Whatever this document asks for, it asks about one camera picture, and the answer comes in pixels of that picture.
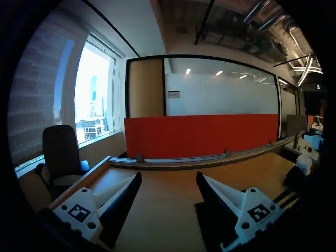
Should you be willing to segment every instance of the orange panel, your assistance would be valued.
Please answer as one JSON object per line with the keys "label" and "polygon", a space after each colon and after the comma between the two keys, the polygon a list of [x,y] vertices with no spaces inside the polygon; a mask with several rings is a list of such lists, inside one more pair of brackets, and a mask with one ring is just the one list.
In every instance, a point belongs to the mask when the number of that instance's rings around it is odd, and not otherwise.
{"label": "orange panel", "polygon": [[129,158],[190,158],[276,141],[278,115],[192,115],[125,119]]}
{"label": "orange panel", "polygon": [[308,116],[308,123],[309,123],[310,125],[313,125],[313,123],[314,123],[314,116],[313,116],[313,115]]}

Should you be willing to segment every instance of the ductwork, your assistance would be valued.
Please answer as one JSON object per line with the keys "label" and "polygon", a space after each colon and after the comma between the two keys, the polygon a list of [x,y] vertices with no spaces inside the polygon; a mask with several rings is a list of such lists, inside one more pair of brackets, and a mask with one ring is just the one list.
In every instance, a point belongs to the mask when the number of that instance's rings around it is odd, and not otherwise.
{"label": "ductwork", "polygon": [[246,18],[244,19],[244,22],[249,24],[252,19],[263,10],[263,8],[269,4],[270,0],[261,0],[259,1],[255,7],[252,8],[249,14],[247,14]]}
{"label": "ductwork", "polygon": [[285,17],[286,15],[284,14],[284,12],[282,10],[278,10],[259,28],[259,31],[264,32],[268,30],[270,27],[272,27],[273,25],[276,25],[278,22],[283,20]]}
{"label": "ductwork", "polygon": [[[295,36],[292,33],[292,30],[297,28],[297,25],[294,22],[294,20],[291,19],[291,18],[287,19],[283,24],[283,28],[292,37],[292,39],[294,40],[295,44],[297,45],[297,47],[299,48],[299,50],[301,51],[303,56],[306,56],[307,54],[306,54],[305,50],[303,50],[302,46],[300,45],[300,43],[297,41],[297,39],[295,38]],[[302,60],[299,61],[299,62],[302,66],[304,66],[304,63],[303,63]]]}

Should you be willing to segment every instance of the window sill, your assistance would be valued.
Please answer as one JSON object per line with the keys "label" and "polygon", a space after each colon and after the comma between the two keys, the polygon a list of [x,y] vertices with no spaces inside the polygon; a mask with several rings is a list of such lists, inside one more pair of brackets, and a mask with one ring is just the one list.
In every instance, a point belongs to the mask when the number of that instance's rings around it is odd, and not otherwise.
{"label": "window sill", "polygon": [[87,145],[89,145],[89,144],[93,144],[93,143],[95,143],[95,142],[97,142],[97,141],[100,141],[100,140],[102,140],[102,139],[104,139],[104,138],[113,136],[113,135],[118,134],[118,133],[120,133],[120,132],[121,132],[121,131],[114,131],[114,132],[111,132],[111,133],[102,135],[102,136],[100,136],[100,137],[96,137],[96,138],[91,139],[91,140],[89,140],[89,141],[80,143],[80,144],[78,144],[78,148],[80,149],[80,148],[85,147],[85,146],[87,146]]}
{"label": "window sill", "polygon": [[[95,138],[95,139],[91,139],[91,140],[89,140],[89,141],[86,141],[86,142],[84,142],[84,143],[81,143],[81,144],[78,145],[78,147],[79,147],[79,149],[80,149],[80,148],[85,147],[85,146],[87,146],[87,145],[89,145],[89,144],[93,144],[93,143],[95,143],[95,142],[97,142],[97,141],[99,141],[99,140],[102,140],[102,139],[104,139],[104,138],[113,136],[113,135],[118,134],[118,133],[120,133],[120,132],[121,132],[121,131],[114,131],[114,132],[105,134],[105,135],[103,135],[103,136],[100,136],[100,137],[97,137],[97,138]],[[26,166],[25,168],[23,168],[23,169],[21,169],[21,170],[19,170],[19,171],[15,171],[15,172],[16,172],[16,176],[17,176],[18,179],[19,179],[19,178],[22,177],[23,175],[25,175],[25,174],[27,174],[28,172],[34,170],[34,169],[36,168],[36,166],[37,166],[39,163],[45,163],[45,159],[43,158],[43,159],[41,159],[41,160],[39,160],[39,161],[37,161],[37,162],[35,162],[35,163],[33,163],[33,164],[30,164],[30,165]]]}
{"label": "window sill", "polygon": [[36,166],[37,166],[39,163],[45,163],[45,159],[43,158],[43,159],[41,159],[41,160],[39,160],[39,161],[37,161],[37,162],[35,162],[35,163],[32,163],[32,164],[26,166],[25,168],[22,168],[22,169],[19,170],[19,171],[15,171],[15,172],[16,172],[16,176],[17,176],[18,179],[19,179],[19,178],[22,177],[24,174],[26,174],[26,173],[28,173],[28,172],[34,170],[34,169],[36,168]]}

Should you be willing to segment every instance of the desk surface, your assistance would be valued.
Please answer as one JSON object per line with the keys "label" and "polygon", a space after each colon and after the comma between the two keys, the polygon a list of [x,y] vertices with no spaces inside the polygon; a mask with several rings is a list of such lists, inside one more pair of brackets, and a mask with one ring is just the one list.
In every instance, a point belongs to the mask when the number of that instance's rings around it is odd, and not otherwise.
{"label": "desk surface", "polygon": [[323,131],[323,125],[317,126],[317,123],[313,123],[312,129],[322,132]]}
{"label": "desk surface", "polygon": [[[196,173],[238,190],[257,187],[274,199],[294,163],[268,153],[253,159],[213,168],[186,171],[141,171],[142,184],[119,234],[115,251],[206,251],[194,204],[203,202]],[[136,170],[108,168],[90,186],[99,192],[106,185],[135,174]]]}
{"label": "desk surface", "polygon": [[308,157],[313,160],[314,162],[317,162],[318,161],[318,157],[319,157],[319,153],[317,150],[315,149],[312,149],[311,152],[308,152],[308,150],[305,148],[305,147],[311,147],[312,144],[311,142],[305,140],[305,139],[302,139],[301,137],[299,138],[299,142],[297,144],[297,146],[300,146],[300,150],[298,149],[293,149],[293,145],[294,145],[294,141],[290,142],[289,144],[286,144],[285,145],[285,148],[297,155],[301,155],[301,154],[307,154]]}

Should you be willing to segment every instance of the white bag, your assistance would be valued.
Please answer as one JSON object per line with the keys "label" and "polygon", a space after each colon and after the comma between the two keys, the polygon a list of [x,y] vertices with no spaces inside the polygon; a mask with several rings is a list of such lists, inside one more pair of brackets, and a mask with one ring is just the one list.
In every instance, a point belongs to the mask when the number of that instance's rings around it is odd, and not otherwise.
{"label": "white bag", "polygon": [[297,158],[297,167],[303,172],[305,176],[310,173],[310,168],[312,167],[312,160],[307,154],[301,154]]}

